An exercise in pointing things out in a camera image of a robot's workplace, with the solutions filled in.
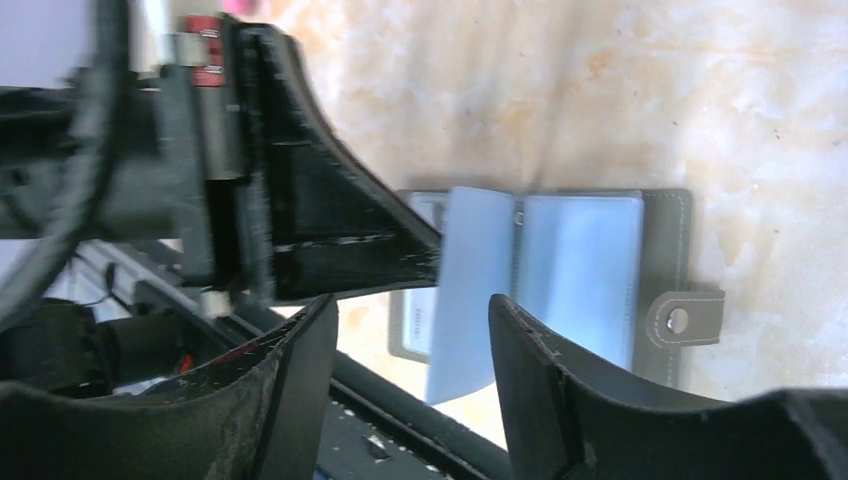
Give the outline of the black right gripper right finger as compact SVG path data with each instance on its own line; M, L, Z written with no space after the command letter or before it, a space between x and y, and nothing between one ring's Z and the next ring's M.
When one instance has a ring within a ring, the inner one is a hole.
M847 393L722 402L636 376L504 295L489 303L496 384L518 479L843 479Z

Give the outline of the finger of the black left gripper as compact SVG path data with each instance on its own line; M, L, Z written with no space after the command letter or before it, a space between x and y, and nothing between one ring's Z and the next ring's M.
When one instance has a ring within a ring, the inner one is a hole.
M331 236L277 245L273 299L297 302L435 284L439 248L404 233Z

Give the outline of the grey-green leather card holder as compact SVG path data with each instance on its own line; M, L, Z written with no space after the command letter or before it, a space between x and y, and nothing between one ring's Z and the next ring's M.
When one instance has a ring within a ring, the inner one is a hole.
M413 192L446 193L450 190L405 191L402 198L409 204L408 198ZM679 383L682 349L716 343L723 321L723 292L695 291L687 284L693 204L690 192L683 189L564 190L508 194L525 197L626 193L638 193L644 202L635 346L632 366L626 370L673 388ZM393 356L429 366L428 356L407 351L402 346L404 291L395 291L390 297L388 350Z

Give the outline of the white VIP card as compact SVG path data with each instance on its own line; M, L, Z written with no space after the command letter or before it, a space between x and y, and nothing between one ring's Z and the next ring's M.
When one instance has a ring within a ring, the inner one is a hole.
M437 231L441 231L448 196L445 192L413 192L408 200L416 213ZM407 351L429 355L436 297L435 287L408 289L403 292L402 346Z

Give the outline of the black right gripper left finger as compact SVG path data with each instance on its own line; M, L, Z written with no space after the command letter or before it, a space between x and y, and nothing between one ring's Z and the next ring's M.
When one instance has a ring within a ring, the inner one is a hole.
M291 319L138 395L83 400L1 386L5 479L309 479L338 308Z

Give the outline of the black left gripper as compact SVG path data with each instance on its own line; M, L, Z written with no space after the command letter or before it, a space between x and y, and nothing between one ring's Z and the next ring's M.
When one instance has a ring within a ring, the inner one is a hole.
M178 238L191 287L272 293L258 219L260 169L277 249L397 244L441 237L336 136L306 78L301 46L269 25L186 16L176 42L209 49L138 83L116 128L118 159L83 240ZM10 279L59 210L77 147L75 89L1 91L1 275Z

